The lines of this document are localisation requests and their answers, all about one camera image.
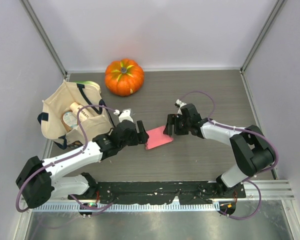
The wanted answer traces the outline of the pink paper box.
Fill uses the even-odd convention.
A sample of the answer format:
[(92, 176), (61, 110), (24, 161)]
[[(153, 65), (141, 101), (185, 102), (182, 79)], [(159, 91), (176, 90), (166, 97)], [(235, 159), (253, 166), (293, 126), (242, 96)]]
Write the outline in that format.
[(165, 126), (160, 126), (151, 130), (147, 130), (149, 138), (145, 144), (146, 150), (151, 150), (159, 146), (171, 143), (174, 138), (164, 134)]

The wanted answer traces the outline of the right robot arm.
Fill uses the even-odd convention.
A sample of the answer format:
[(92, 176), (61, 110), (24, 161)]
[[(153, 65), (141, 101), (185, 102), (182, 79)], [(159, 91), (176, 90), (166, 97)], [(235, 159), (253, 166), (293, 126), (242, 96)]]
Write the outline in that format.
[(220, 197), (228, 197), (236, 185), (275, 163), (275, 150), (256, 125), (246, 128), (222, 125), (210, 118), (202, 118), (192, 103), (175, 105), (178, 112), (167, 116), (163, 134), (170, 137), (192, 134), (232, 148), (235, 164), (216, 178), (214, 193)]

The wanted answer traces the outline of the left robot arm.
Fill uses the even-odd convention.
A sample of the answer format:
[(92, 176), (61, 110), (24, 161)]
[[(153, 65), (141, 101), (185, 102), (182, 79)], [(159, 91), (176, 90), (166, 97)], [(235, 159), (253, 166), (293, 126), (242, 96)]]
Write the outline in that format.
[(98, 135), (75, 150), (43, 160), (33, 156), (27, 160), (15, 181), (19, 188), (17, 198), (23, 198), (28, 209), (43, 205), (52, 195), (61, 192), (90, 200), (96, 195), (96, 186), (80, 175), (78, 179), (82, 185), (79, 187), (78, 180), (67, 177), (67, 174), (113, 157), (126, 146), (146, 144), (148, 139), (141, 120), (136, 123), (123, 120), (110, 134)]

